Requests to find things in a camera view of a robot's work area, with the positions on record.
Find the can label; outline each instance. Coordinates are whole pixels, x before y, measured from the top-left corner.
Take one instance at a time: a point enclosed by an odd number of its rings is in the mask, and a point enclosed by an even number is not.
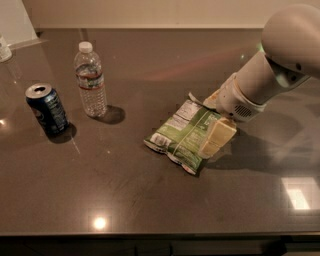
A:
[[[27,102],[47,135],[56,135],[68,128],[69,121],[54,89],[39,99],[27,97]]]

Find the green snack bag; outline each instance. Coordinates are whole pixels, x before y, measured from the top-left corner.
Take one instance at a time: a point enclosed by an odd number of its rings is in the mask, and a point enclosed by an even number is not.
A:
[[[208,126],[220,117],[214,110],[188,99],[144,143],[154,151],[166,154],[188,173],[196,175],[204,160],[198,151],[206,138]]]

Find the aluminum can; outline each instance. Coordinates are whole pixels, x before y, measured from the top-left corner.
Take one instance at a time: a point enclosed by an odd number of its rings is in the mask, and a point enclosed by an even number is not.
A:
[[[30,86],[26,90],[26,101],[47,135],[58,135],[68,128],[69,121],[58,93],[50,84]]]

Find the can lid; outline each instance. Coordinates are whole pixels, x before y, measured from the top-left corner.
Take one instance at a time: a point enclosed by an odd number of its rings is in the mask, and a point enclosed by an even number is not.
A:
[[[47,96],[52,90],[50,84],[34,84],[26,90],[26,96],[29,99],[40,99]]]

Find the plastic water bottle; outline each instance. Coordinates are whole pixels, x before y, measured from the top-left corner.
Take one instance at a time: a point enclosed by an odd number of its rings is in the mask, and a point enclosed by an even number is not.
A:
[[[74,59],[80,97],[86,114],[102,117],[107,112],[107,98],[101,61],[90,42],[81,42]]]
[[[4,62],[12,57],[12,52],[9,49],[6,40],[0,34],[0,62]]]

